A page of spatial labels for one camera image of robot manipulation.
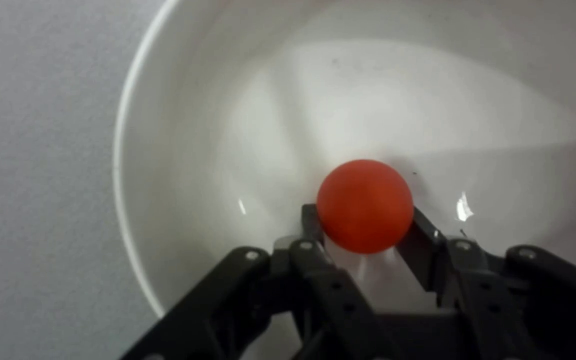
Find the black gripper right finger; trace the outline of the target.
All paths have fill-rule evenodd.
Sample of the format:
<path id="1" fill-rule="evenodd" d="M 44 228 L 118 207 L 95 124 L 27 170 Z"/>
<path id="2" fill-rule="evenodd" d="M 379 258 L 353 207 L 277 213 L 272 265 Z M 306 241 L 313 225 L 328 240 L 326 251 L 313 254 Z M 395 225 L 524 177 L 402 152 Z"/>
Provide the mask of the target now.
<path id="1" fill-rule="evenodd" d="M 576 360 L 576 263 L 538 246 L 494 256 L 420 209 L 395 246 L 436 309 L 395 314 L 418 360 Z"/>

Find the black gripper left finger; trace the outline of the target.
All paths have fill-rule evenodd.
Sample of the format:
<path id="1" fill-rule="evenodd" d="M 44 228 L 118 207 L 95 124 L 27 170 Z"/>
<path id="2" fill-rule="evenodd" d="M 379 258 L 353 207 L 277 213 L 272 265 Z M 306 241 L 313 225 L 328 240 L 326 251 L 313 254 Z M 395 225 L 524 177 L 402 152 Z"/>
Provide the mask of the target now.
<path id="1" fill-rule="evenodd" d="M 349 273 L 326 258 L 313 203 L 300 225 L 272 251 L 228 251 L 119 360 L 237 360 L 277 314 L 297 332 L 292 360 L 395 360 Z"/>

